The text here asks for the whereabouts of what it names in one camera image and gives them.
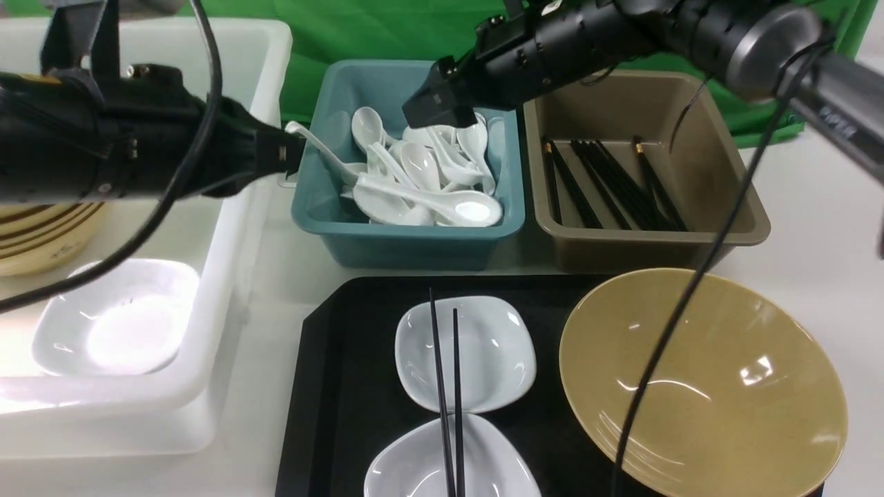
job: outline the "black wire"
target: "black wire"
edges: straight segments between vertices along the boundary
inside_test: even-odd
[[[589,88],[589,87],[594,87],[594,86],[598,85],[600,82],[602,82],[605,78],[607,78],[608,76],[610,76],[611,73],[613,73],[613,70],[616,69],[616,68],[617,68],[617,64],[612,65],[612,66],[608,67],[607,69],[605,69],[605,71],[604,71],[603,73],[601,73],[601,74],[600,74],[598,77],[596,77],[596,78],[593,78],[593,79],[588,80],[588,81],[580,80],[580,84],[581,84],[581,86],[584,86],[584,87],[587,87],[587,88]]]
[[[212,28],[209,24],[209,16],[202,7],[202,0],[190,0],[190,5],[194,9],[194,15],[197,24],[200,27],[203,42],[206,45],[206,50],[209,52],[210,89],[209,95],[206,97],[205,114],[203,114],[200,125],[196,129],[194,140],[191,142],[190,148],[187,150],[187,153],[181,160],[181,164],[171,178],[169,187],[166,188],[159,203],[156,205],[153,212],[150,213],[148,220],[145,221],[138,230],[138,233],[133,235],[133,237],[122,247],[117,249],[116,252],[95,266],[77,275],[71,276],[68,279],[62,279],[47,285],[46,287],[37,288],[25,292],[24,294],[18,294],[3,299],[0,301],[0,314],[49,299],[56,294],[70,292],[76,288],[91,283],[112,271],[141,248],[141,245],[150,238],[154,231],[156,231],[163,222],[163,219],[166,214],[169,213],[175,200],[184,192],[184,187],[190,179],[194,168],[202,158],[202,153],[208,146],[212,131],[215,129],[215,124],[217,123],[218,114],[221,109],[221,90],[223,86],[221,56],[218,53],[215,35],[212,33]]]
[[[644,398],[644,393],[648,388],[648,384],[651,382],[651,377],[654,374],[654,370],[657,369],[657,364],[659,363],[660,358],[663,356],[663,352],[666,350],[666,346],[668,345],[670,339],[672,339],[675,328],[678,326],[678,322],[682,319],[682,314],[684,313],[684,310],[688,307],[691,297],[693,297],[694,293],[697,291],[697,287],[699,287],[700,281],[703,279],[705,274],[709,272],[710,269],[712,269],[715,256],[718,254],[721,246],[724,244],[724,239],[728,236],[728,232],[730,232],[730,228],[736,221],[737,214],[739,213],[740,208],[743,206],[743,200],[745,199],[746,194],[749,192],[749,188],[752,185],[752,177],[755,176],[755,172],[758,170],[758,164],[761,162],[761,156],[764,155],[765,149],[773,140],[774,133],[779,127],[780,119],[782,119],[783,115],[789,109],[789,102],[797,94],[802,80],[813,68],[817,59],[822,54],[831,50],[830,42],[826,44],[821,43],[815,45],[817,45],[816,49],[810,52],[808,56],[803,60],[795,76],[789,82],[789,86],[786,88],[786,91],[783,94],[779,105],[777,105],[777,108],[774,111],[773,116],[768,123],[767,128],[765,129],[765,132],[761,135],[761,140],[758,143],[758,147],[755,149],[755,153],[752,155],[752,160],[750,161],[746,175],[743,177],[743,182],[740,184],[740,191],[737,194],[734,208],[730,211],[730,214],[728,214],[728,219],[725,221],[724,226],[715,235],[715,240],[713,242],[712,248],[709,251],[709,254],[706,256],[703,263],[700,264],[700,267],[697,269],[697,271],[694,272],[694,275],[691,277],[688,286],[685,288],[684,293],[682,294],[682,297],[675,305],[675,309],[673,310],[672,315],[669,317],[667,325],[663,329],[663,333],[657,340],[657,345],[655,346],[651,354],[651,358],[648,360],[648,364],[644,369],[642,378],[638,382],[636,393],[632,397],[632,401],[629,404],[629,410],[626,413],[626,419],[623,421],[623,430],[621,432],[620,440],[617,444],[617,455],[614,458],[613,473],[611,475],[612,497],[620,496],[620,477],[623,468],[623,459],[626,456],[626,446],[629,443],[629,434],[632,432],[632,425],[636,421],[638,407],[641,405],[642,399]]]
[[[688,102],[688,104],[684,106],[684,109],[682,109],[682,113],[678,115],[678,120],[675,121],[675,128],[673,128],[672,130],[672,136],[669,137],[670,154],[672,153],[672,148],[675,145],[675,136],[678,134],[679,128],[682,127],[682,121],[684,121],[684,118],[687,117],[688,111],[690,111],[690,108],[693,107],[694,103],[697,102],[700,94],[703,93],[703,88],[706,88],[706,85],[709,84],[709,80],[711,80],[712,78],[712,76],[707,76],[706,79],[703,80],[703,84],[700,85],[700,88],[697,88],[697,93],[695,93],[694,96],[691,97],[690,102]]]

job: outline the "white ceramic bowl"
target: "white ceramic bowl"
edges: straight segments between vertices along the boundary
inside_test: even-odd
[[[454,451],[454,417],[449,417]],[[463,417],[463,475],[470,497],[540,497],[528,464],[493,424],[479,416]],[[444,497],[445,458],[442,427],[435,419],[384,449],[365,475],[365,497]]]
[[[158,371],[178,353],[199,282],[187,264],[129,259],[50,301],[34,333],[34,362],[54,376]]]
[[[482,413],[517,401],[534,384],[534,343],[518,311],[496,297],[436,301],[446,404],[454,409],[452,311],[461,337],[461,400],[464,412]],[[396,369],[409,397],[438,412],[430,303],[407,312],[396,330]]]

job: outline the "stack of plates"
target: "stack of plates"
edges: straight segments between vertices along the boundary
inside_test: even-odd
[[[70,261],[106,214],[104,203],[0,207],[0,276],[34,274]]]

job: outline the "plastic container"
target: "plastic container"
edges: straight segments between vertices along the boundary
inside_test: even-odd
[[[402,104],[426,79],[430,62],[359,60],[339,62],[323,80],[310,131],[344,162],[364,162],[350,134],[354,111],[369,106],[384,127],[401,136]],[[500,224],[488,228],[369,225],[354,203],[341,201],[339,178],[314,147],[304,151],[292,217],[304,231],[322,237],[332,257],[346,267],[478,271],[498,242],[525,221],[522,156],[515,112],[478,110],[488,120],[488,164],[504,208]]]
[[[525,104],[534,209],[537,223],[552,236],[560,270],[612,273],[699,265],[733,208],[745,174],[736,145],[705,89],[682,122],[670,153],[675,121],[700,84],[681,73],[615,71],[591,88],[575,83]],[[618,229],[569,145],[575,139],[601,140],[641,185],[634,135],[642,137],[644,153],[684,218],[687,233]],[[562,222],[553,221],[543,136],[556,141],[604,229],[583,227],[558,173]],[[717,259],[734,247],[757,245],[769,233],[770,221],[751,188]]]
[[[224,93],[258,119],[279,124],[279,95],[292,36],[277,21],[213,19],[224,68]],[[0,69],[38,71],[46,19],[0,21]],[[208,60],[193,19],[120,25],[123,68],[174,65],[187,89],[204,96]],[[192,453],[215,438],[245,319],[251,275],[266,217],[262,180],[234,198],[176,203],[139,257],[189,264],[200,273],[187,330],[175,359],[133,376],[43,375],[31,358],[34,328],[46,302],[0,315],[0,459]],[[104,227],[69,264],[44,275],[0,279],[0,297],[62,279],[116,250],[155,202],[107,209]]]

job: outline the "beige bowl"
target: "beige bowl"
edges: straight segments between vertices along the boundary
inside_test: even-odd
[[[26,203],[22,205],[4,205],[0,207],[0,223],[3,222],[4,218],[10,218],[12,216],[18,216],[19,214],[23,214],[29,210],[39,210],[45,209],[49,207],[48,205],[33,205],[31,203]]]
[[[560,373],[583,429],[614,459],[648,357],[693,271],[611,279],[577,305]],[[701,283],[638,411],[624,470],[671,497],[804,497],[847,439],[847,402],[816,341],[726,279]]]
[[[74,208],[63,214],[61,217],[47,221],[47,225],[44,223],[41,227],[28,230],[24,234],[0,237],[0,259],[27,252],[28,250],[40,247],[48,241],[55,240],[58,238],[58,235],[65,233],[79,224],[80,221],[91,216],[99,208],[99,205],[100,204],[92,203],[84,205],[80,209]],[[15,242],[10,243],[3,240],[3,238]]]
[[[80,221],[69,223],[55,238],[39,247],[0,258],[0,276],[49,271],[69,262],[92,240],[104,224],[108,206],[100,203]]]
[[[95,205],[93,203],[77,204],[49,221],[40,223],[24,232],[0,235],[0,256],[2,256],[5,250],[15,249],[17,246],[30,241],[37,241],[38,239],[46,241],[47,236],[51,236],[53,232],[72,222],[79,215],[84,212],[90,212],[94,208]]]
[[[20,234],[34,226],[40,225],[64,213],[73,207],[72,203],[44,205],[33,210],[26,210],[14,216],[0,219],[0,235]]]

